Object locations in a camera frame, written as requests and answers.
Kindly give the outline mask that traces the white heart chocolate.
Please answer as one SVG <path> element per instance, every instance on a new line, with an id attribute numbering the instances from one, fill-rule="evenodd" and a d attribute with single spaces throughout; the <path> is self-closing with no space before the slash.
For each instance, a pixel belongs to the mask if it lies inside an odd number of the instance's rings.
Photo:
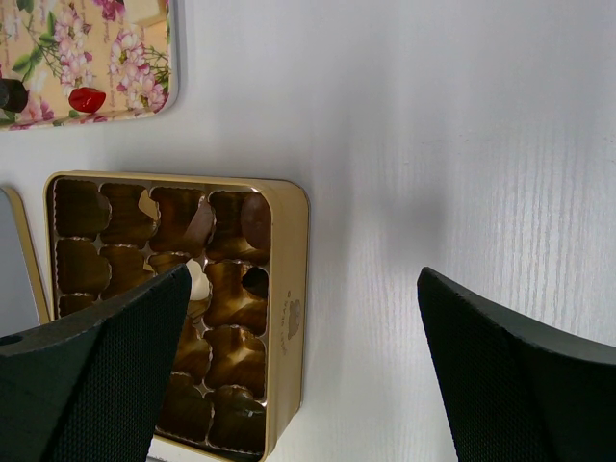
<path id="1" fill-rule="evenodd" d="M 210 296 L 211 285 L 202 266 L 194 259 L 186 263 L 191 277 L 190 301 L 201 301 Z"/>

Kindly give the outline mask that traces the brown round chocolate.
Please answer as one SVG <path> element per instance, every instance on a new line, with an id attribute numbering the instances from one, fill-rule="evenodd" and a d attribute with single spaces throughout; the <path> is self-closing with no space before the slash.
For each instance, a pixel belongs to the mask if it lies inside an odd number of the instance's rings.
<path id="1" fill-rule="evenodd" d="M 270 250 L 271 213 L 265 198 L 256 192 L 244 199 L 240 224 L 246 241 L 254 248 Z"/>

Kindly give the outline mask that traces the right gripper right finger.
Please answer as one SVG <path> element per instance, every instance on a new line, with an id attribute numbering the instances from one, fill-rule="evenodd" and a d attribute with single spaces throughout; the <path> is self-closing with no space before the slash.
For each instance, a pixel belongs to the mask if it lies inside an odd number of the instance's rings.
<path id="1" fill-rule="evenodd" d="M 615 349 L 431 268 L 418 301 L 460 461 L 612 461 Z"/>

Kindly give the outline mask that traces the silver tin lid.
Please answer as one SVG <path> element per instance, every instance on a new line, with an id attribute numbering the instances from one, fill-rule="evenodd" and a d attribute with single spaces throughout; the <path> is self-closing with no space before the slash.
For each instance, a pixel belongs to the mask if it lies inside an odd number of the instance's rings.
<path id="1" fill-rule="evenodd" d="M 1 188 L 1 336 L 50 320 L 29 223 L 16 190 Z"/>

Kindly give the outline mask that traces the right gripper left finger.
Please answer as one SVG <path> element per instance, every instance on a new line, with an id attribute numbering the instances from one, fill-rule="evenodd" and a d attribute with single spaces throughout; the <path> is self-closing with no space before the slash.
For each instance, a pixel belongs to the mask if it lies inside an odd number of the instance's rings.
<path id="1" fill-rule="evenodd" d="M 181 264 L 1 340 L 4 461 L 143 461 L 183 328 Z"/>

